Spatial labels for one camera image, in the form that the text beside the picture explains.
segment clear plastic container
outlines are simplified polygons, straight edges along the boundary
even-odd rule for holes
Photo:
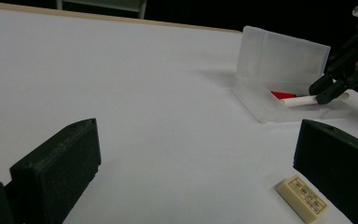
[[[323,74],[329,51],[325,45],[245,26],[233,91],[262,123],[344,118],[351,111],[342,101],[286,107],[271,93],[309,95],[309,86]]]

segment dark background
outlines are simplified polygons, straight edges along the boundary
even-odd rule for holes
[[[2,3],[56,8],[55,0],[0,0]],[[358,0],[208,1],[148,0],[145,19],[242,31],[245,25],[307,39],[337,50],[356,33],[352,10]],[[133,12],[64,4],[63,9],[137,18]]]

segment red object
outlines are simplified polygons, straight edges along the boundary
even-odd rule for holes
[[[296,97],[295,94],[289,92],[272,91],[271,93],[279,100]]]

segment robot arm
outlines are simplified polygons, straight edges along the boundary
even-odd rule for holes
[[[358,18],[358,7],[353,12]],[[325,105],[344,91],[358,87],[358,33],[348,40],[337,52],[330,55],[324,76],[310,85],[310,95],[316,95],[318,104]]]

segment white tabletop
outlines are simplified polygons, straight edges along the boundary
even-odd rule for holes
[[[240,44],[0,9],[0,181],[64,126],[96,118],[103,163],[64,223],[303,223],[274,189],[301,176],[300,122],[261,124],[236,98]],[[351,115],[322,122],[358,137],[350,94]],[[317,223],[350,223],[327,202]]]

